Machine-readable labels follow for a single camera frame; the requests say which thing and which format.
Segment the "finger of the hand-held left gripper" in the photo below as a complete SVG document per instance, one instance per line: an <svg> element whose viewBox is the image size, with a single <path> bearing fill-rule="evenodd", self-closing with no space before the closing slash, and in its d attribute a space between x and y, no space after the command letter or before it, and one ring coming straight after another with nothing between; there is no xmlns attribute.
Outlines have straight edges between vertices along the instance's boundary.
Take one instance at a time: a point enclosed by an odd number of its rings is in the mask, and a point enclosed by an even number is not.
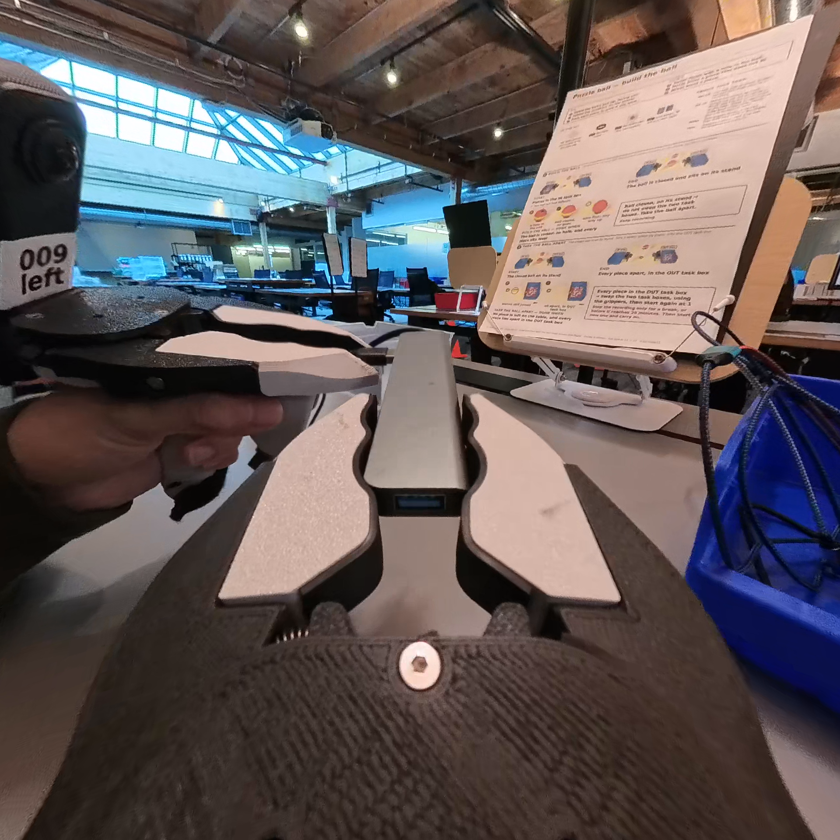
<svg viewBox="0 0 840 840"><path fill-rule="evenodd" d="M219 306L210 311L210 329L268 343L295 343L312 348L357 353L370 344L332 325L280 310Z"/></svg>
<svg viewBox="0 0 840 840"><path fill-rule="evenodd" d="M179 355L190 361L247 363L255 367L259 391L265 396L315 396L378 385L378 369L355 354L368 348L366 342L341 330L316 331L308 339L294 331L290 340L283 341L207 331L169 339L156 353L168 361Z"/></svg>

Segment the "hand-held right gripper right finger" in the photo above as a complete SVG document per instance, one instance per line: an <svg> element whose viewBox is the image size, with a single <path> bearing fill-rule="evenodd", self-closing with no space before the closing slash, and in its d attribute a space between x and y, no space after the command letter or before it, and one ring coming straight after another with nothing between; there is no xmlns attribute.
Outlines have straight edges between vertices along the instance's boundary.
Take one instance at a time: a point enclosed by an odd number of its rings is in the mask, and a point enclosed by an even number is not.
<svg viewBox="0 0 840 840"><path fill-rule="evenodd" d="M488 398L463 403L468 488L458 584L486 612L518 603L614 607L622 600L563 458Z"/></svg>

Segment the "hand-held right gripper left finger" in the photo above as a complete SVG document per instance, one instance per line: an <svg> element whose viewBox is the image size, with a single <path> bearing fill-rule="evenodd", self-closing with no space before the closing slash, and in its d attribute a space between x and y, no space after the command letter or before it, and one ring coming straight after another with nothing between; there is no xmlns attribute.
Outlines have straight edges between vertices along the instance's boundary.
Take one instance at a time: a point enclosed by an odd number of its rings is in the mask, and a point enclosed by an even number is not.
<svg viewBox="0 0 840 840"><path fill-rule="evenodd" d="M364 481L377 418L374 395L355 395L277 457L218 593L222 606L350 611L382 579L382 537Z"/></svg>

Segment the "usb hub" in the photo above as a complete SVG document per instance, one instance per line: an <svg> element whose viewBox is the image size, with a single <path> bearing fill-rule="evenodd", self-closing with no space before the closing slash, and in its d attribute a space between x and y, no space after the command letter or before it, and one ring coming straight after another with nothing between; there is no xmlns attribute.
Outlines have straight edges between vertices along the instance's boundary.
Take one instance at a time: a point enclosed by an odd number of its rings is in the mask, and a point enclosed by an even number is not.
<svg viewBox="0 0 840 840"><path fill-rule="evenodd" d="M446 333L412 331L399 339L364 480L384 517L460 515L469 484Z"/></svg>

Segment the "blue plastic bin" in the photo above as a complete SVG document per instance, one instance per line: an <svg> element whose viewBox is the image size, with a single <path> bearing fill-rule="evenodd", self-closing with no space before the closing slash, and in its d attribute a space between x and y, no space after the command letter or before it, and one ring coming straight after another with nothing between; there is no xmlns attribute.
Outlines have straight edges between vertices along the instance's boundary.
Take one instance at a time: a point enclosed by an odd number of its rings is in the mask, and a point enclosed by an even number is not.
<svg viewBox="0 0 840 840"><path fill-rule="evenodd" d="M763 388L707 490L689 587L736 653L838 711L838 382Z"/></svg>

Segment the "person's left forearm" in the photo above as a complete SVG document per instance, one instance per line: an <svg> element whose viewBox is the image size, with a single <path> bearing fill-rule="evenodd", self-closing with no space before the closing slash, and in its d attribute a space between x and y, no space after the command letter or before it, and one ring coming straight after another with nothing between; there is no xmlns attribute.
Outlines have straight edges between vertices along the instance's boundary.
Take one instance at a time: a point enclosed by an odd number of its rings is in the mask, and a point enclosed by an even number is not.
<svg viewBox="0 0 840 840"><path fill-rule="evenodd" d="M7 434L18 415L36 399L1 412L1 588L69 542L127 513L133 502L118 507L75 511L49 500L24 478L10 450Z"/></svg>

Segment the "grey desk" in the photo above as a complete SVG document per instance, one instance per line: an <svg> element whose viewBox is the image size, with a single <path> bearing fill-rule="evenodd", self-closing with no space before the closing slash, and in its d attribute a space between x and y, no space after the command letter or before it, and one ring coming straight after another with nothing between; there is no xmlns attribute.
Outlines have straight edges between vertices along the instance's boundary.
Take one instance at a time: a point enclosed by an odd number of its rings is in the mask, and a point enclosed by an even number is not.
<svg viewBox="0 0 840 840"><path fill-rule="evenodd" d="M686 568L705 500L696 443L635 434L488 394L581 467L677 568ZM77 715L125 617L165 562L250 475L240 449L220 500L181 523L153 490L121 519L66 546L2 600L2 838L18 838L56 776ZM477 634L487 616L455 580L457 524L382 522L384 575L353 612L358 629ZM838 715L743 667L780 774L816 838L838 838Z"/></svg>

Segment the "person's left hand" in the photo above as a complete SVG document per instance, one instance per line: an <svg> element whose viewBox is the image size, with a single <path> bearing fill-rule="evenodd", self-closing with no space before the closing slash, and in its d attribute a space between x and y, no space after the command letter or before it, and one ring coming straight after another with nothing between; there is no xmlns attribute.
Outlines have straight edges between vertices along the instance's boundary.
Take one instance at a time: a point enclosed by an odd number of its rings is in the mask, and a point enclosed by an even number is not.
<svg viewBox="0 0 840 840"><path fill-rule="evenodd" d="M25 481L73 511L120 507L161 483L159 451L187 470L231 466L242 438L283 417L265 396L189 395L122 401L92 389L67 389L28 402L7 431L10 455Z"/></svg>

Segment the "wooden table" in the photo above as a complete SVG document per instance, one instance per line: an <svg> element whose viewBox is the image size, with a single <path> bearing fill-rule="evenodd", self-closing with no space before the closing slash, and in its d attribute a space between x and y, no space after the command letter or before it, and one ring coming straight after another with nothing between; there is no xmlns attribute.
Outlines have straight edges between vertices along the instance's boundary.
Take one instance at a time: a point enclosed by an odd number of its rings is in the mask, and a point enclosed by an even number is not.
<svg viewBox="0 0 840 840"><path fill-rule="evenodd" d="M480 315L473 311L450 311L435 306L391 307L387 313L395 321L426 329L473 329L480 320Z"/></svg>

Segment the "white document stand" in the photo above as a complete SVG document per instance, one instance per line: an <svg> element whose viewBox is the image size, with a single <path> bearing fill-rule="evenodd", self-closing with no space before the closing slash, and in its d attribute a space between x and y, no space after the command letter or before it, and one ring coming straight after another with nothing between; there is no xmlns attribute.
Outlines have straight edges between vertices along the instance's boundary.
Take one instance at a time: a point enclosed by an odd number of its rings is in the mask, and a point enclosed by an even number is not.
<svg viewBox="0 0 840 840"><path fill-rule="evenodd" d="M643 433L661 430L682 411L677 403L651 396L650 379L664 379L677 369L676 360L666 352L516 337L509 333L502 336L502 341L506 350L530 356L546 372L543 381L511 391L511 396L526 403ZM638 393L572 382L551 360L630 374L637 379Z"/></svg>

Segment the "white ceiling-mounted unit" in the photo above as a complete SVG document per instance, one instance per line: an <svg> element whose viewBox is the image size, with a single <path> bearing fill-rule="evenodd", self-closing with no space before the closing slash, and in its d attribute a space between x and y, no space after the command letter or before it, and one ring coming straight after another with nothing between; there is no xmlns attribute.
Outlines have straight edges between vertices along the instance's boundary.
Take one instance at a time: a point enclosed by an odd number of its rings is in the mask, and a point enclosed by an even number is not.
<svg viewBox="0 0 840 840"><path fill-rule="evenodd" d="M295 119L282 127L281 136L286 147L301 154L324 152L337 139L332 125L315 119Z"/></svg>

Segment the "black monitor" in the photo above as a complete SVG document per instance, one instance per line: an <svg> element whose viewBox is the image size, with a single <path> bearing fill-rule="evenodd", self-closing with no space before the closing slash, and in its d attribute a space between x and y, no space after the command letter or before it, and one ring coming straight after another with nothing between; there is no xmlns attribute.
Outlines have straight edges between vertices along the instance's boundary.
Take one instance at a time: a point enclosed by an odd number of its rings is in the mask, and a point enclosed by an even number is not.
<svg viewBox="0 0 840 840"><path fill-rule="evenodd" d="M450 250L492 246L486 199L443 206L443 214Z"/></svg>

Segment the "black column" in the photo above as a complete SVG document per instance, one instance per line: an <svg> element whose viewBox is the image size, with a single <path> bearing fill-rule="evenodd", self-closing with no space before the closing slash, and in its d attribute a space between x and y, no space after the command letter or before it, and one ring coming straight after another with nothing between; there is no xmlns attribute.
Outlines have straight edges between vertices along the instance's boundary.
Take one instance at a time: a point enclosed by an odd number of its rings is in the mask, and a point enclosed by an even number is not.
<svg viewBox="0 0 840 840"><path fill-rule="evenodd" d="M595 5L596 1L568 2L556 96L555 124L560 121L560 115L569 94L584 85Z"/></svg>

